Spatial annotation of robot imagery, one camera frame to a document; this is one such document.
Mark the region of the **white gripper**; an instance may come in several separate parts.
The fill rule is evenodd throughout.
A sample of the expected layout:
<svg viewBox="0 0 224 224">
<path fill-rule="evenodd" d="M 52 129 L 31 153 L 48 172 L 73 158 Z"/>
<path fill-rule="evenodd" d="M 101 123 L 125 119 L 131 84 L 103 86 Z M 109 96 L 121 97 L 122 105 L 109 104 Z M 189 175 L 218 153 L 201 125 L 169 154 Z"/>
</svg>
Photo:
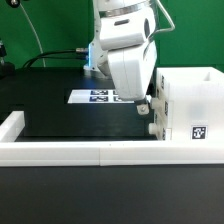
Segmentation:
<svg viewBox="0 0 224 224">
<path fill-rule="evenodd" d="M 97 61 L 99 70 L 112 78 L 123 101 L 136 101 L 139 115 L 150 112 L 145 98 L 157 59 L 155 42 L 104 52 Z"/>
</svg>

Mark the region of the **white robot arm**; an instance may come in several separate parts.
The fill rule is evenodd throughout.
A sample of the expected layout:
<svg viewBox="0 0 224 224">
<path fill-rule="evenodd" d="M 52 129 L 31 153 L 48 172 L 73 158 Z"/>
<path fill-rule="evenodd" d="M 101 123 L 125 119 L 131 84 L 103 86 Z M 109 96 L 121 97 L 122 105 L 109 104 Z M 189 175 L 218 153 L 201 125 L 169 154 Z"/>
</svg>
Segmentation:
<svg viewBox="0 0 224 224">
<path fill-rule="evenodd" d="M 92 0 L 94 37 L 88 45 L 87 75 L 110 78 L 121 100 L 149 112 L 147 89 L 157 60 L 154 36 L 175 24 L 160 0 Z"/>
</svg>

